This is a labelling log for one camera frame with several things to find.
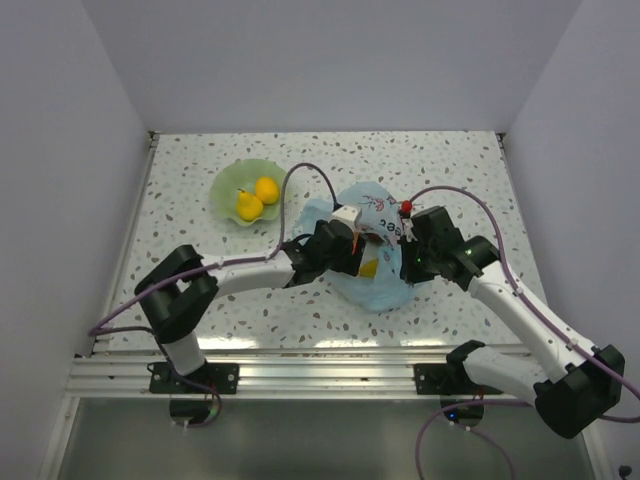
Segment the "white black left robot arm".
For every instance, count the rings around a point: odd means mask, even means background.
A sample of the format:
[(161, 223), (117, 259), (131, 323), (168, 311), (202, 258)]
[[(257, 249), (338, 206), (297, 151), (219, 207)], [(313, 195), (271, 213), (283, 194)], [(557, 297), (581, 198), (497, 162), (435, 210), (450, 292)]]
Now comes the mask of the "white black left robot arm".
[(172, 251), (135, 288), (153, 335), (185, 392), (201, 390), (208, 379), (196, 326), (214, 299), (258, 289), (286, 289), (314, 282), (327, 271), (355, 277), (366, 241), (338, 220), (319, 220), (310, 234), (283, 242), (273, 255), (220, 257), (205, 266), (190, 245)]

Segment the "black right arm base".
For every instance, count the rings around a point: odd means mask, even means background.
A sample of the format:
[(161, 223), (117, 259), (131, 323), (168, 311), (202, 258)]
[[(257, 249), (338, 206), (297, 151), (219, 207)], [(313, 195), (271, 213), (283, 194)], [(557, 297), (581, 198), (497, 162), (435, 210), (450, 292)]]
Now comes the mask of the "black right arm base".
[(470, 340), (446, 355), (443, 363), (418, 363), (413, 366), (413, 381), (418, 395), (473, 395), (482, 386), (474, 383), (467, 374), (463, 362), (476, 350), (485, 347), (483, 342)]

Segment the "light blue plastic bag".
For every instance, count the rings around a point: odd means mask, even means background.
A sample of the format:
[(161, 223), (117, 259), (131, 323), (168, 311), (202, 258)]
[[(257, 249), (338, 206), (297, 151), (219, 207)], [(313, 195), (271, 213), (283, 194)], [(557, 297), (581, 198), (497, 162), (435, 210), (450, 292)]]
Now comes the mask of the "light blue plastic bag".
[(361, 209), (359, 242), (366, 247), (354, 276), (329, 270), (325, 278), (347, 301), (369, 312), (403, 307), (412, 300), (413, 287), (400, 278), (400, 203), (376, 182), (357, 182), (342, 190), (338, 201)]

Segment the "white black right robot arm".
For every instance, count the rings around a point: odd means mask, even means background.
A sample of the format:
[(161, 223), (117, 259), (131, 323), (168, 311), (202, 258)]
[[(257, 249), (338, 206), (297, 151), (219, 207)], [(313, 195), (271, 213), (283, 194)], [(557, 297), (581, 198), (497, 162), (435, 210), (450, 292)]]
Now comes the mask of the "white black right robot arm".
[(533, 406), (565, 439), (618, 404), (625, 369), (618, 349), (600, 348), (569, 327), (515, 278), (488, 239), (464, 239), (445, 208), (414, 213), (411, 207), (405, 201), (399, 209), (404, 229), (401, 278), (409, 284), (436, 277), (455, 283), (498, 316), (534, 358), (510, 358), (470, 340), (447, 355), (443, 393), (497, 389)]

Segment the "yellow pear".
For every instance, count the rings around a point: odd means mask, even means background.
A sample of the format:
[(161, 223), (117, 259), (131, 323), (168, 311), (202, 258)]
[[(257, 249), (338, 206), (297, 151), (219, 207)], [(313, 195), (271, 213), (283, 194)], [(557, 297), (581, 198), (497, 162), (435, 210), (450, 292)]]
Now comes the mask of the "yellow pear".
[(256, 195), (240, 189), (236, 201), (236, 213), (245, 222), (253, 222), (261, 217), (264, 204)]

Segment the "orange fruit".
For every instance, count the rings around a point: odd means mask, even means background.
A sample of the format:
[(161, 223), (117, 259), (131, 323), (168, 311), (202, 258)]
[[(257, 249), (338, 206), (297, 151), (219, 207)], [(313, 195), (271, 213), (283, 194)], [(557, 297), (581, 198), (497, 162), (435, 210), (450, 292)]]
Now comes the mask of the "orange fruit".
[(351, 250), (351, 254), (355, 255), (358, 251), (358, 243), (359, 243), (359, 233), (355, 233), (354, 237), (353, 237), (353, 243), (352, 243), (352, 250)]

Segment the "yellow lemon fruit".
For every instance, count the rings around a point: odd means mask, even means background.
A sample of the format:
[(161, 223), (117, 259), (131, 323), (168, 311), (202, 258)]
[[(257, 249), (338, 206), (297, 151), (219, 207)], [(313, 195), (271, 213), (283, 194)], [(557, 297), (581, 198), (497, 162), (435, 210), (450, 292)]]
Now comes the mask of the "yellow lemon fruit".
[(279, 201), (280, 187), (270, 177), (260, 177), (255, 182), (255, 195), (264, 205), (273, 205)]

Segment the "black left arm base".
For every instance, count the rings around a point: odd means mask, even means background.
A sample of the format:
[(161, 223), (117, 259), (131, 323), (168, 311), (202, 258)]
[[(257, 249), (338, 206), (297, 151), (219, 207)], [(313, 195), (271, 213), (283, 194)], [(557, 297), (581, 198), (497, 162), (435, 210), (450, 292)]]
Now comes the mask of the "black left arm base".
[(167, 362), (147, 365), (151, 374), (149, 392), (152, 394), (203, 394), (199, 385), (211, 387), (221, 395), (234, 395), (240, 378), (240, 367), (236, 363), (206, 362), (184, 380), (172, 370)]

